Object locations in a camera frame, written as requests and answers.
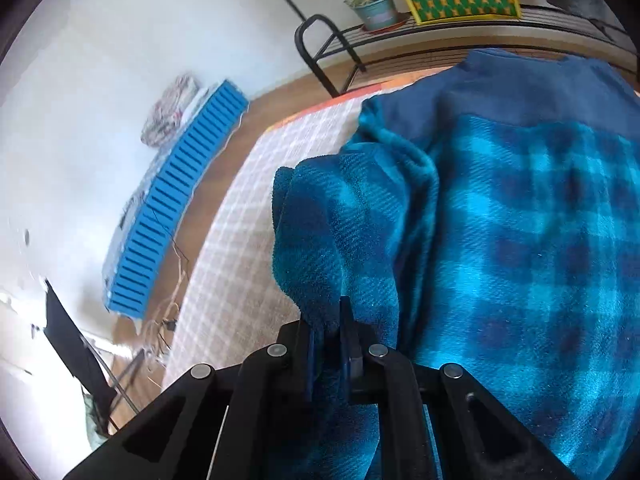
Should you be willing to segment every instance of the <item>mattress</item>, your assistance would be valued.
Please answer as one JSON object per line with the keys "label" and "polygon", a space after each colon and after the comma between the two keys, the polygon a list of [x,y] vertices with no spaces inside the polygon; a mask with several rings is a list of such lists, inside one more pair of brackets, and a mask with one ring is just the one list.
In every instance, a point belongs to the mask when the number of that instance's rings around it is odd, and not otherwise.
{"label": "mattress", "polygon": [[357,127],[360,105],[445,70],[405,74],[307,109],[258,140],[230,186],[200,251],[180,308],[163,386],[197,363],[225,368],[273,343],[300,312],[271,273],[273,177],[281,166],[336,153]]}

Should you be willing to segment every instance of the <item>yellow border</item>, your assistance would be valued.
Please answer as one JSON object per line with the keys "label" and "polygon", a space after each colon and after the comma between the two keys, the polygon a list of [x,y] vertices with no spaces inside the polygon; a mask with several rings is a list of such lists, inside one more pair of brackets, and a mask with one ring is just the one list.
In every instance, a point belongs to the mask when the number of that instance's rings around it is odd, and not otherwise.
{"label": "yellow border", "polygon": [[516,9],[516,15],[510,16],[508,14],[475,14],[471,17],[469,16],[452,16],[451,18],[441,18],[439,20],[429,20],[428,22],[424,22],[420,19],[420,14],[418,14],[418,10],[414,6],[413,0],[405,0],[406,4],[409,6],[409,10],[411,14],[414,16],[415,23],[417,25],[431,25],[437,23],[450,23],[450,22],[468,22],[469,20],[519,20],[522,18],[522,9],[520,8],[520,0],[513,0],[513,6]]}

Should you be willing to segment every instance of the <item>potted plant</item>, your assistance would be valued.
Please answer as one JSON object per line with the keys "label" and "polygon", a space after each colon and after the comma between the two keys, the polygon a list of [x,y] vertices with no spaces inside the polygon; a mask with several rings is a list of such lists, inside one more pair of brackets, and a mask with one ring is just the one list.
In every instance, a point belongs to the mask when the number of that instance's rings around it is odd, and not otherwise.
{"label": "potted plant", "polygon": [[394,0],[345,0],[364,23],[366,30],[391,27],[399,21]]}

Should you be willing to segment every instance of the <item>striped cloth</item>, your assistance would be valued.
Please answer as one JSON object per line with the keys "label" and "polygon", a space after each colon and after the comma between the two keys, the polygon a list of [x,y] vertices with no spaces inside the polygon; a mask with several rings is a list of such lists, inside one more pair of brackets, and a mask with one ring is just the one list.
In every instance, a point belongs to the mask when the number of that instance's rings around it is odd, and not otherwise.
{"label": "striped cloth", "polygon": [[474,51],[362,105],[337,155],[278,170],[273,273],[324,344],[271,478],[363,479],[338,298],[415,362],[462,364],[582,480],[638,432],[640,104],[605,63]]}

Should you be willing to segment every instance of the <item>black chair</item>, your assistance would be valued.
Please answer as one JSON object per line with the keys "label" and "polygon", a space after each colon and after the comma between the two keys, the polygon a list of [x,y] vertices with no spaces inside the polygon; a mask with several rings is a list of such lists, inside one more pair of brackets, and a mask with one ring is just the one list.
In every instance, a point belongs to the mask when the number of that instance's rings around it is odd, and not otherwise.
{"label": "black chair", "polygon": [[[122,387],[120,381],[130,373],[127,388],[133,382],[144,360],[144,350],[140,350],[133,361],[116,377],[100,354],[78,330],[69,314],[66,313],[48,280],[46,284],[47,327],[44,329],[44,334],[66,368],[92,396],[94,403],[93,415],[98,431],[108,436],[110,422],[116,430],[118,429],[111,420],[111,413],[113,413],[120,400],[125,399],[136,414],[140,412],[127,395],[126,388]],[[113,386],[109,385],[102,370],[107,372],[113,382]]]}

